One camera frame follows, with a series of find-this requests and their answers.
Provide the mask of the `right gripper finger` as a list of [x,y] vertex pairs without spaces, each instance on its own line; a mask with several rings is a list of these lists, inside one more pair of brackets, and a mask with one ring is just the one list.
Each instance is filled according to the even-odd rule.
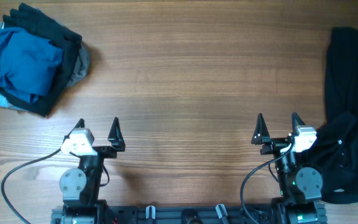
[[257,116],[255,131],[251,140],[254,145],[262,145],[270,142],[270,135],[262,113]]
[[291,122],[292,122],[292,130],[296,130],[297,126],[302,126],[305,125],[305,123],[303,122],[303,120],[299,117],[298,113],[293,112],[291,114]]

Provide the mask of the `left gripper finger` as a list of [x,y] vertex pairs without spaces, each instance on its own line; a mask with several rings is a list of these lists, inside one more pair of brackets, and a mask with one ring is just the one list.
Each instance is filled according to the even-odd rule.
[[112,122],[112,126],[108,135],[108,141],[116,151],[124,152],[126,150],[126,144],[121,133],[118,117],[115,117],[114,121]]
[[78,128],[84,128],[84,126],[85,126],[85,121],[83,118],[80,118],[79,121],[74,126],[74,128],[67,135],[65,135],[65,137],[63,139],[64,140],[68,139],[69,135],[71,134],[72,131],[74,131],[75,129],[78,129]]

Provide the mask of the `black polo shirt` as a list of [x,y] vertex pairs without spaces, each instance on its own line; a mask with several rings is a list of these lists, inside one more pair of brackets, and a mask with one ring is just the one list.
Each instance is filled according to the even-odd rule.
[[326,53],[326,122],[305,159],[322,171],[322,199],[358,202],[358,30],[335,27]]

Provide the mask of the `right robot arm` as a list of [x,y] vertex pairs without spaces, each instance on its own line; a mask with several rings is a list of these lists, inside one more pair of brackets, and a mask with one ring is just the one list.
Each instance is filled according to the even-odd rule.
[[271,211],[261,215],[261,223],[323,224],[328,222],[321,199],[323,178],[311,165],[305,165],[301,153],[316,141],[316,130],[306,125],[297,113],[291,115],[292,132],[285,138],[269,135],[264,117],[258,114],[251,143],[261,145],[261,155],[273,155],[281,196],[272,199]]

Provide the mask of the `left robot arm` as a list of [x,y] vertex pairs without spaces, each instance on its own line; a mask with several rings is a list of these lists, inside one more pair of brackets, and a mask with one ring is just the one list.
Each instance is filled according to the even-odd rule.
[[93,146],[94,136],[85,127],[84,119],[64,137],[61,151],[79,158],[77,168],[64,172],[59,181],[63,208],[54,209],[51,224],[97,224],[117,223],[117,216],[98,198],[103,186],[101,177],[107,170],[105,159],[115,159],[118,152],[124,152],[124,142],[119,119],[114,118],[108,135],[109,146]]

